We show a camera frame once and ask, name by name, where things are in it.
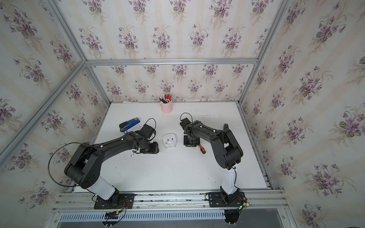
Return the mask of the orange handled screwdriver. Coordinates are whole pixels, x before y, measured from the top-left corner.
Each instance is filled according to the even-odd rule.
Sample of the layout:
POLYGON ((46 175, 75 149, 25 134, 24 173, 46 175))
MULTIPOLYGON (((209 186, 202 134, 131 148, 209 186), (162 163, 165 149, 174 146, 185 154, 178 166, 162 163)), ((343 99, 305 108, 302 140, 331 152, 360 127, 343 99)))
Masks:
POLYGON ((199 145, 199 148, 200 148, 200 151, 202 152, 202 154, 206 154, 206 151, 202 145, 199 145))

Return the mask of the white square alarm clock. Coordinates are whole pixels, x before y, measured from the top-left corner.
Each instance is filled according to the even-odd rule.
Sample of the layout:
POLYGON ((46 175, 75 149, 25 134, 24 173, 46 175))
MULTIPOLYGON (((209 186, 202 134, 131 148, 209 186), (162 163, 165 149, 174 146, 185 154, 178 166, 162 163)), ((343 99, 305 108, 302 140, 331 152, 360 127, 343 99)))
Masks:
POLYGON ((177 145, 177 137, 174 133, 168 133, 163 135, 163 146, 165 148, 176 147, 177 145))

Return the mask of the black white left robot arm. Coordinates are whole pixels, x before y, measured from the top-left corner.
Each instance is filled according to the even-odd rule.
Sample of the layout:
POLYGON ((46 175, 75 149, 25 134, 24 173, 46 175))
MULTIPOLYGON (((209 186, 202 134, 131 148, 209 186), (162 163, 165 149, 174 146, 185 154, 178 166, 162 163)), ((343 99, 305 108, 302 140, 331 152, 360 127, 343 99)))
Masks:
POLYGON ((100 176, 104 161, 122 152, 130 151, 141 154, 157 154, 157 142, 128 133, 108 142, 93 144, 82 143, 65 167, 64 174, 79 187, 86 189, 106 201, 116 201, 119 191, 100 176))

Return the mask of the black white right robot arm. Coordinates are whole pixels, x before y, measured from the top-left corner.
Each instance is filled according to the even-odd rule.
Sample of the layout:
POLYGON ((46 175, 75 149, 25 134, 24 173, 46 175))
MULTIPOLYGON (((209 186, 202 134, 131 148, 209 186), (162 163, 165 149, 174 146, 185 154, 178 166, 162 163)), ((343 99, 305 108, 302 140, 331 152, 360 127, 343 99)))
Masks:
POLYGON ((243 150, 229 129, 229 126, 224 124, 223 129, 218 130, 208 127, 200 121, 191 122, 188 118, 181 120, 180 126, 184 133, 184 146, 201 146, 201 139, 211 144, 216 162, 225 170, 220 187, 223 205, 229 206, 235 200, 242 200, 243 197, 240 196, 240 188, 236 185, 236 165, 241 162, 243 150))

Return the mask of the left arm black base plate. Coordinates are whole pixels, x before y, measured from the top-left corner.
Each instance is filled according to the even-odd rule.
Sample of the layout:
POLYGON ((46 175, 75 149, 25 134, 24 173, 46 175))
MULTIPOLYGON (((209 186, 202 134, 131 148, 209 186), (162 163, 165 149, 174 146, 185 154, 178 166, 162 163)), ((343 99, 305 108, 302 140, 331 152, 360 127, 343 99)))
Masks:
POLYGON ((135 199, 135 194, 126 193, 126 194, 114 194, 108 200, 102 199, 100 196, 97 196, 94 204, 94 210, 117 210, 121 209, 124 206, 127 209, 132 209, 133 203, 135 199))

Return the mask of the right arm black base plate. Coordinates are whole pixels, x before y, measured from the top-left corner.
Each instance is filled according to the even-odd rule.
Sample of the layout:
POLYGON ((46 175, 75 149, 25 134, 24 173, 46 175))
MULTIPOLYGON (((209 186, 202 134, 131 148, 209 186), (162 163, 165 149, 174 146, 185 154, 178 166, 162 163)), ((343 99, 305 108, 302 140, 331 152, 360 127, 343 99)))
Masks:
POLYGON ((211 208, 232 207, 242 209, 249 206, 247 198, 241 190, 237 190, 231 195, 222 192, 209 192, 205 195, 205 200, 209 202, 211 208))

